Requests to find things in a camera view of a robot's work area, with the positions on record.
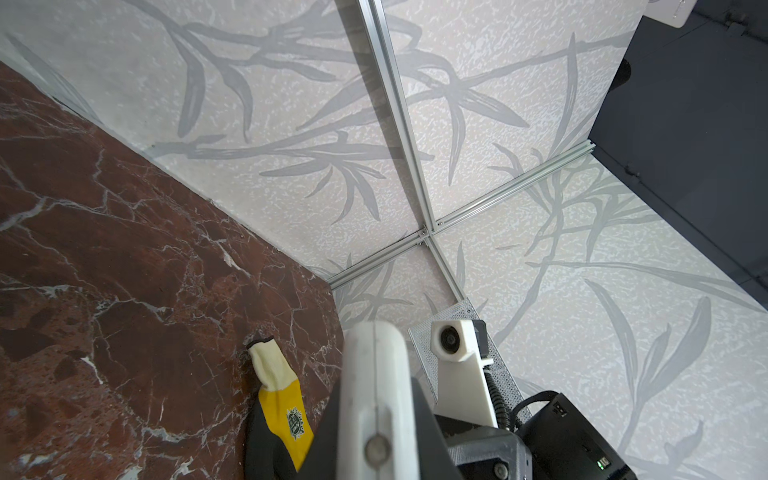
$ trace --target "bolt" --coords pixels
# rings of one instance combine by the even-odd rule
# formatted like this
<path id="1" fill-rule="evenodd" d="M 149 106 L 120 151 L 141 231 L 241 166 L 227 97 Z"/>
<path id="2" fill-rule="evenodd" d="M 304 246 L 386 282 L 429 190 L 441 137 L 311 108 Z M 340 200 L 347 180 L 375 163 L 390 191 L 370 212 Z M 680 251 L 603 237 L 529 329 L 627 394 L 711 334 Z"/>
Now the bolt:
<path id="1" fill-rule="evenodd" d="M 501 462 L 493 465 L 493 475 L 496 475 L 498 480 L 507 480 L 507 477 L 509 476 L 509 469 L 507 468 L 507 465 Z"/>
<path id="2" fill-rule="evenodd" d="M 372 468 L 379 469 L 389 459 L 392 448 L 389 446 L 389 440 L 380 433 L 375 434 L 368 439 L 366 443 L 366 462 Z"/>

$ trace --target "black round object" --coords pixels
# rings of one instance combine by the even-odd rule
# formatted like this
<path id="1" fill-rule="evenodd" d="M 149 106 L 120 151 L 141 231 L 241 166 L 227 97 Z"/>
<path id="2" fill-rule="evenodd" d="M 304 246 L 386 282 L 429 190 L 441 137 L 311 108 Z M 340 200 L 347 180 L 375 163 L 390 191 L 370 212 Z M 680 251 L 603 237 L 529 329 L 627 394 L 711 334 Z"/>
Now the black round object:
<path id="1" fill-rule="evenodd" d="M 447 326 L 440 332 L 440 346 L 448 353 L 458 352 L 462 341 L 458 337 L 458 332 L 452 326 Z"/>

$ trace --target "dark gray floor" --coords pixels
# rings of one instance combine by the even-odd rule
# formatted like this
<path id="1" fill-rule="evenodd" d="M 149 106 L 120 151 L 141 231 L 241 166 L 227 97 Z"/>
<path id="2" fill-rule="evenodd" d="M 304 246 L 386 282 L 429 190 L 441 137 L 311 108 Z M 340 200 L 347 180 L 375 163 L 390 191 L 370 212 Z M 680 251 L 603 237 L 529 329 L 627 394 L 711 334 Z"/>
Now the dark gray floor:
<path id="1" fill-rule="evenodd" d="M 595 156 L 768 306 L 768 44 L 643 17 L 625 58 Z"/>

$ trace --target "metal mesh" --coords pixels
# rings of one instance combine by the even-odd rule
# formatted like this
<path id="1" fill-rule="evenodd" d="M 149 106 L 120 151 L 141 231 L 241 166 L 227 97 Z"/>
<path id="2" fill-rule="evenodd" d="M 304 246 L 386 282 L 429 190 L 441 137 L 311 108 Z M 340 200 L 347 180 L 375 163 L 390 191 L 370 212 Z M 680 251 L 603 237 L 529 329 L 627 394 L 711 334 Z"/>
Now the metal mesh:
<path id="1" fill-rule="evenodd" d="M 426 321 L 417 323 L 408 329 L 408 334 L 411 337 L 416 353 L 419 355 L 422 368 L 429 381 L 429 388 L 432 390 L 435 399 L 437 399 L 437 357 L 432 353 L 432 348 L 430 347 L 432 323 L 439 320 L 465 319 L 480 319 L 469 300 L 463 300 L 456 303 L 442 312 L 430 316 Z M 498 391 L 502 394 L 507 407 L 513 409 L 517 404 L 523 401 L 523 398 L 490 336 L 488 336 L 488 356 L 493 359 L 493 363 L 486 368 L 490 370 L 491 377 L 496 383 Z M 531 413 L 528 411 L 528 407 L 520 411 L 518 418 L 523 422 L 526 422 L 531 418 Z"/>

